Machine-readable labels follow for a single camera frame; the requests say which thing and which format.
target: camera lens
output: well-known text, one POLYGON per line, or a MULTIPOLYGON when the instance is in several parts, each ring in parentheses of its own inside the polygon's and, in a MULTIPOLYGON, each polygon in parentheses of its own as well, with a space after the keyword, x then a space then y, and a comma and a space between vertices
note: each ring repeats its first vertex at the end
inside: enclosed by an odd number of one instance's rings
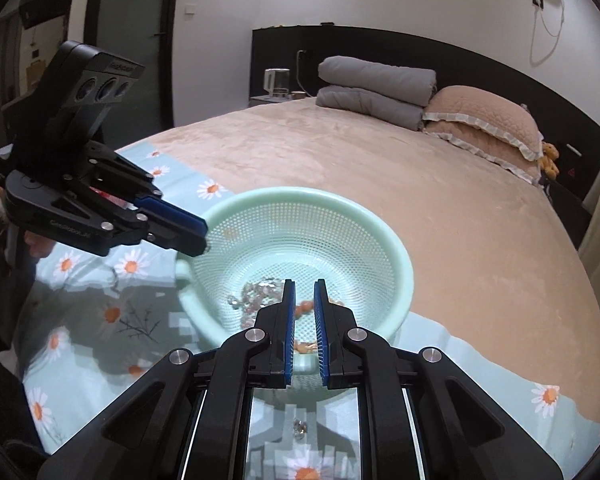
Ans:
POLYGON ((117 79, 113 77, 104 83, 104 85, 100 87, 100 90, 98 90, 96 101, 102 101, 105 97, 107 97, 113 90, 113 87, 116 85, 116 81, 117 79))
POLYGON ((114 97, 122 97, 126 90, 129 88, 129 83, 122 83, 122 85, 120 85, 118 87, 118 89, 116 90, 116 93, 114 94, 114 97))
POLYGON ((87 81, 80 85, 80 88, 78 88, 78 91, 75 93, 75 100, 82 101, 85 97, 87 97, 87 95, 91 93, 91 90, 93 90, 95 86, 95 78, 92 77, 91 79, 87 79, 87 81))

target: black headboard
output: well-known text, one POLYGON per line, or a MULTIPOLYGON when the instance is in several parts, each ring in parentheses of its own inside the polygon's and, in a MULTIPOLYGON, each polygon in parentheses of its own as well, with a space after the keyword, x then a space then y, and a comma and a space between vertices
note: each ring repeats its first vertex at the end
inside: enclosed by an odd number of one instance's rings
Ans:
POLYGON ((529 107, 547 142, 560 150, 558 181, 584 199, 600 170, 600 126, 579 108, 535 79, 481 54, 411 34, 372 28, 315 25, 271 27, 253 31, 250 95, 262 95, 266 68, 291 69, 296 84, 296 53, 300 82, 312 95, 326 86, 318 64, 329 56, 353 56, 390 65, 430 68, 438 88, 467 85, 501 95, 529 107), (575 155, 567 144, 582 154, 575 155))

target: plastic colander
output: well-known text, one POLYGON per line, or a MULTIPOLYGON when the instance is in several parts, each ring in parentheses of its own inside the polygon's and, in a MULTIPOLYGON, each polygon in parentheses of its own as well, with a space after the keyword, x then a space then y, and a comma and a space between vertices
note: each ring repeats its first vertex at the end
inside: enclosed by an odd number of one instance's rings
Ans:
MULTIPOLYGON (((198 335, 219 347, 242 330, 228 298, 245 283, 294 280, 296 300, 312 300, 323 278, 333 301, 359 326, 391 342, 413 295, 413 267, 400 238, 378 216, 325 191, 273 187, 235 195, 205 215, 209 250, 178 254, 180 303, 198 335)), ((296 340, 313 342, 314 316, 296 320, 296 340)), ((321 388, 316 354, 294 355, 292 388, 321 388)))

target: gray blanket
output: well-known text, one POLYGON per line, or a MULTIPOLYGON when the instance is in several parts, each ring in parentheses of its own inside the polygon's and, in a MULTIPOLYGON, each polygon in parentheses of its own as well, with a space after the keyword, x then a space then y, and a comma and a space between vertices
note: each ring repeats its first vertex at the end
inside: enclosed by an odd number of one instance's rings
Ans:
POLYGON ((422 108, 362 88, 327 86, 318 92, 316 105, 370 115, 387 123, 422 129, 422 108))
POLYGON ((425 107, 436 88, 436 72, 424 68, 389 66, 355 57, 328 57, 318 75, 332 85, 371 90, 398 101, 425 107))

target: stuffed toy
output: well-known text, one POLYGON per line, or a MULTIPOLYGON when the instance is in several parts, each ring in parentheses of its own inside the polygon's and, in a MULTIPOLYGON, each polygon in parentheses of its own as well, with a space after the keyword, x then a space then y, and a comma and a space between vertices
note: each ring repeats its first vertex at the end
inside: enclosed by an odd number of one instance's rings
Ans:
POLYGON ((554 160, 558 159, 560 152, 554 145, 543 142, 542 153, 544 153, 544 155, 540 157, 540 160, 538 161, 540 169, 544 171, 544 174, 548 178, 555 180, 560 174, 560 170, 558 170, 558 166, 555 165, 554 160))

